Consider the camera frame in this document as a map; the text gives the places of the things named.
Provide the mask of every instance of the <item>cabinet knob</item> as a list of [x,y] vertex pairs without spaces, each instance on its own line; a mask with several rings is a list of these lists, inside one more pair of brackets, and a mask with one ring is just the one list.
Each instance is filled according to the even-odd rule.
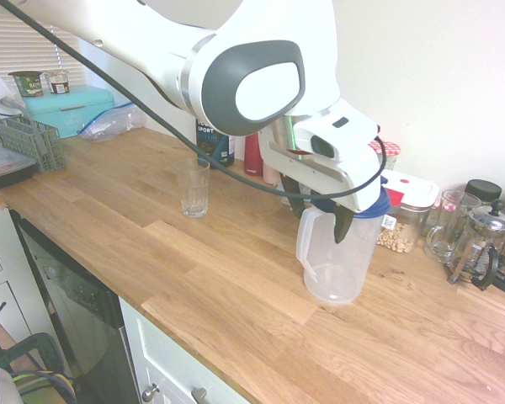
[[148,387],[142,392],[142,400],[144,402],[150,402],[151,400],[153,400],[153,396],[155,396],[155,393],[158,393],[159,391],[160,391],[159,387],[157,387],[155,383],[152,383],[151,387]]
[[191,391],[191,396],[193,396],[196,404],[208,404],[204,397],[208,395],[206,389],[193,389]]

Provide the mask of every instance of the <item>plastic jug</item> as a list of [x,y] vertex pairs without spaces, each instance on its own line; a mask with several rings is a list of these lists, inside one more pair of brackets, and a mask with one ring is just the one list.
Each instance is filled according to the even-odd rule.
[[355,214],[346,237],[335,243],[335,215],[331,204],[319,204],[303,212],[298,231],[296,256],[305,268],[306,288],[318,299],[344,305],[363,289],[384,214],[391,208],[382,188],[378,200],[366,211]]

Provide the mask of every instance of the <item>white cabinet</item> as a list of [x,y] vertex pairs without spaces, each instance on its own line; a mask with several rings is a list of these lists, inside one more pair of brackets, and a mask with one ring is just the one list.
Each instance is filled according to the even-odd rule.
[[[156,385],[153,404],[248,404],[133,307],[120,299],[139,391]],[[205,389],[196,401],[192,391]]]
[[0,208],[0,324],[16,341],[37,332],[58,338],[9,211]]

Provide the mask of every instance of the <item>black dishwasher door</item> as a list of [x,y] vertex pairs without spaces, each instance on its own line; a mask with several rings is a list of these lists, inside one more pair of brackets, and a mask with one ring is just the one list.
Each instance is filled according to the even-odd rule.
[[32,271],[53,308],[79,404],[139,403],[117,294],[15,213]]

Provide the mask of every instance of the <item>plastic basket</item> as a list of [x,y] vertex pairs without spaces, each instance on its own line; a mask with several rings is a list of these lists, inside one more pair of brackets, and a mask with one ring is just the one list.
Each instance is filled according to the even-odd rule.
[[0,119],[0,142],[4,147],[35,158],[37,169],[42,173],[67,165],[57,128],[34,121],[20,105],[9,101],[0,101],[0,104],[18,109],[24,115]]

